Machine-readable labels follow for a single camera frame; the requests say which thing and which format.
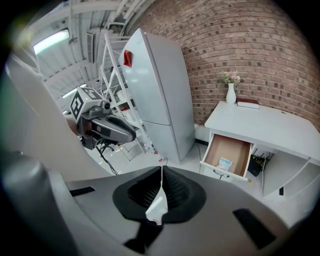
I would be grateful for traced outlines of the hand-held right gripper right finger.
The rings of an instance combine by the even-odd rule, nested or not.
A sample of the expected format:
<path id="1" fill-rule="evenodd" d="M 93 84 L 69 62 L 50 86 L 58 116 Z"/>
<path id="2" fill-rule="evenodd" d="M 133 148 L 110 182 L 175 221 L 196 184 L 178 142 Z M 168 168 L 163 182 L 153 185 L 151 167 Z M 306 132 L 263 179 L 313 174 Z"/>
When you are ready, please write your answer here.
<path id="1" fill-rule="evenodd" d="M 279 246 L 289 234 L 276 213 L 235 184 L 176 167 L 168 169 L 199 184 L 206 201 L 189 221 L 165 224 L 149 248 L 151 256 L 260 256 Z M 263 248 L 254 240 L 264 232 L 257 229 L 249 235 L 235 216 L 245 211 L 274 236 Z"/>

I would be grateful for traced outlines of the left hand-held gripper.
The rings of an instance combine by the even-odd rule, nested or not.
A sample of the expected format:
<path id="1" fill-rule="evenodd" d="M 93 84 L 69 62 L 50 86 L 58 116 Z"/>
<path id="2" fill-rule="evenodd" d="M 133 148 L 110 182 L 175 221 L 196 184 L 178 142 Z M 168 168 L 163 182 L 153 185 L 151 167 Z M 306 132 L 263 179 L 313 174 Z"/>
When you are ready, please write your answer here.
<path id="1" fill-rule="evenodd" d="M 76 89 L 70 112 L 81 143 L 89 150 L 98 145 L 108 147 L 136 139 L 134 128 L 125 119 L 113 116 L 110 104 L 93 88 Z"/>

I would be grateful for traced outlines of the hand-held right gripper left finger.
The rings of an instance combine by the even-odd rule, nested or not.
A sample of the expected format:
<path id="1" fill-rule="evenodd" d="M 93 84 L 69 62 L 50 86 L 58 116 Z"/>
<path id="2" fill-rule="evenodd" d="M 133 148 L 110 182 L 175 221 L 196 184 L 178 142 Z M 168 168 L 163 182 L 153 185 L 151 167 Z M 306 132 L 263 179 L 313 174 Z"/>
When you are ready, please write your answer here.
<path id="1" fill-rule="evenodd" d="M 152 166 L 66 185 L 80 209 L 100 230 L 121 245 L 148 255 L 163 230 L 146 215 L 161 188 L 161 174 L 160 166 Z"/>

